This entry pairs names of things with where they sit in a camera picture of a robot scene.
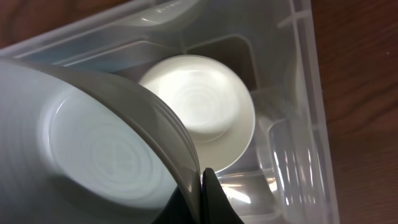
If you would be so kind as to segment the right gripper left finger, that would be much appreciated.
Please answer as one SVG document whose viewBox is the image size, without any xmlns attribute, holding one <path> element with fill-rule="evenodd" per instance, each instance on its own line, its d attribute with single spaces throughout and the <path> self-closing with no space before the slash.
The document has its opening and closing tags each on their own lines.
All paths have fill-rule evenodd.
<svg viewBox="0 0 398 224">
<path fill-rule="evenodd" d="M 177 187 L 159 216 L 152 224 L 196 224 L 187 202 Z"/>
</svg>

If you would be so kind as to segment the grey small bowl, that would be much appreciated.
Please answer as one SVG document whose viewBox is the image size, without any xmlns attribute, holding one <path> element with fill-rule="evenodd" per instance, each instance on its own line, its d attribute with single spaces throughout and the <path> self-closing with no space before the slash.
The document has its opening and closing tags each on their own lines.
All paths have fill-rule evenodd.
<svg viewBox="0 0 398 224">
<path fill-rule="evenodd" d="M 152 223 L 177 187 L 200 223 L 195 147 L 158 96 L 109 73 L 1 60 L 2 223 Z"/>
</svg>

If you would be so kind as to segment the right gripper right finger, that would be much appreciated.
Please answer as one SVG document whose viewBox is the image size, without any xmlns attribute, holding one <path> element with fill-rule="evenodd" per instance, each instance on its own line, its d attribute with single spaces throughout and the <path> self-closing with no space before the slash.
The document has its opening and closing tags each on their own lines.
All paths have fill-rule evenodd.
<svg viewBox="0 0 398 224">
<path fill-rule="evenodd" d="M 213 169 L 202 177 L 201 222 L 204 224 L 243 224 L 232 208 Z"/>
</svg>

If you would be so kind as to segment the white small bowl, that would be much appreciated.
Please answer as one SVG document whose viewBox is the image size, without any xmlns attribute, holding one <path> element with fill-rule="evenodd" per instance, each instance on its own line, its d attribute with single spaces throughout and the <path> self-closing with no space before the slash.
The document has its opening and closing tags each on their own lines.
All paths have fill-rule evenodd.
<svg viewBox="0 0 398 224">
<path fill-rule="evenodd" d="M 179 55 L 154 65 L 139 84 L 178 116 L 201 169 L 224 171 L 246 152 L 256 125 L 254 103 L 242 79 L 223 63 Z"/>
</svg>

